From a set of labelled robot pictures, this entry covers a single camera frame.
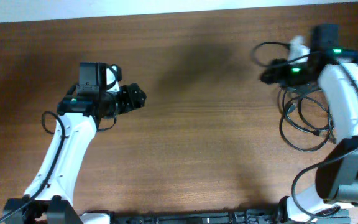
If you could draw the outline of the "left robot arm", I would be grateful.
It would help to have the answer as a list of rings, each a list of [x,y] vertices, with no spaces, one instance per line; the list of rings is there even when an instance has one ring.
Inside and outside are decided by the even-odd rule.
[[[53,136],[42,165],[22,198],[10,198],[0,223],[112,223],[111,212],[85,212],[73,208],[76,180],[85,152],[102,119],[116,120],[120,114],[145,105],[146,94],[137,83],[121,86],[121,68],[115,64],[83,62],[78,83],[58,103],[56,112],[45,111],[56,120]]]

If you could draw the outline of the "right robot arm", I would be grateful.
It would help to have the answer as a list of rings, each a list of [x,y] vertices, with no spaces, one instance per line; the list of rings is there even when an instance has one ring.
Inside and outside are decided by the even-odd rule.
[[[313,28],[311,43],[301,36],[286,43],[288,57],[265,66],[260,80],[276,83],[293,97],[282,98],[281,122],[300,110],[316,91],[327,101],[326,139],[335,147],[312,165],[315,182],[301,193],[292,190],[273,210],[248,210],[246,223],[349,223],[349,209],[358,207],[358,51],[339,45],[336,24]]]

